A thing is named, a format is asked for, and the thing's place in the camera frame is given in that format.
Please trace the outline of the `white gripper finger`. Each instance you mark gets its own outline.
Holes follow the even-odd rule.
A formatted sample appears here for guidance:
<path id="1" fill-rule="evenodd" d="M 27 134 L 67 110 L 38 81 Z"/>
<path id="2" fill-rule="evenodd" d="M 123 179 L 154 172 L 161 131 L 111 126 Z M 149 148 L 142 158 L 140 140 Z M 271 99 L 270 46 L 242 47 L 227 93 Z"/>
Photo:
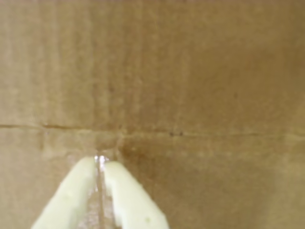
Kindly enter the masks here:
<path id="1" fill-rule="evenodd" d="M 87 211 L 89 195 L 95 189 L 95 159 L 77 162 L 58 186 L 32 229 L 75 229 Z"/>
<path id="2" fill-rule="evenodd" d="M 112 199 L 114 222 L 122 229 L 168 229 L 166 215 L 120 162 L 104 164 L 106 193 Z"/>

